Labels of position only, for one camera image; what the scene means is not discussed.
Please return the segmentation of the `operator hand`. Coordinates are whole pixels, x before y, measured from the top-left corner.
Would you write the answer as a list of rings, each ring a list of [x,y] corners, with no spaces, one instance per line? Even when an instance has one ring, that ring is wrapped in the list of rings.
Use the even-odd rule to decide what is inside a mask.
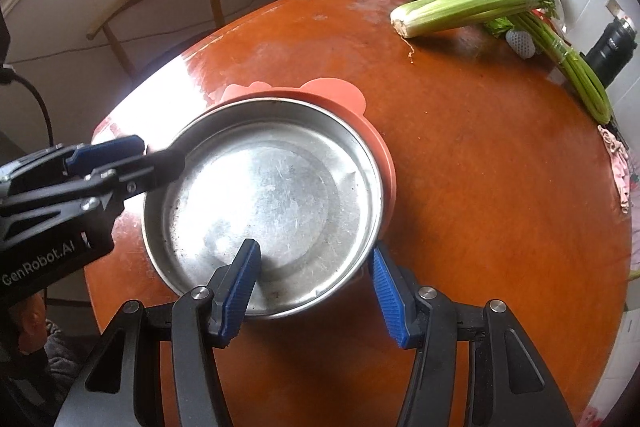
[[[47,342],[46,305],[40,294],[35,294],[13,306],[11,319],[18,328],[17,349],[22,355],[30,355]]]

